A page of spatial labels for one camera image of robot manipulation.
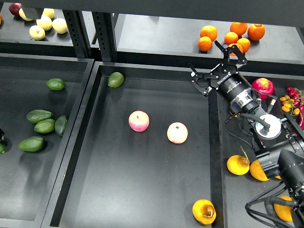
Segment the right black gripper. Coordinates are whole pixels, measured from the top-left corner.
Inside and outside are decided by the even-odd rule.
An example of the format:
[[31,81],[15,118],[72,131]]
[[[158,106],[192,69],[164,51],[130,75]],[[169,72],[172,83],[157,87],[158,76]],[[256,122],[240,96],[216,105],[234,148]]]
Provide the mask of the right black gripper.
[[[211,70],[213,76],[218,76],[216,79],[209,80],[207,74],[198,72],[191,63],[188,64],[191,69],[190,83],[203,95],[209,96],[212,89],[215,89],[219,95],[226,101],[234,101],[240,94],[245,92],[250,93],[252,86],[239,73],[238,69],[247,64],[245,55],[240,51],[237,45],[231,47],[223,47],[217,40],[214,41],[217,48],[223,53],[223,62],[218,64]],[[235,54],[237,64],[229,64],[230,54]]]

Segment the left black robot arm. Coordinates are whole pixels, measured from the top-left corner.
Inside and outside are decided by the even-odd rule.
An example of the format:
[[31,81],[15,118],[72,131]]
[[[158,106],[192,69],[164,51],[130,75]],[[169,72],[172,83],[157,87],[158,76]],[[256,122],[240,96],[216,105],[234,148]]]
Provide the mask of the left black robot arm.
[[0,143],[4,143],[4,131],[2,129],[0,129]]

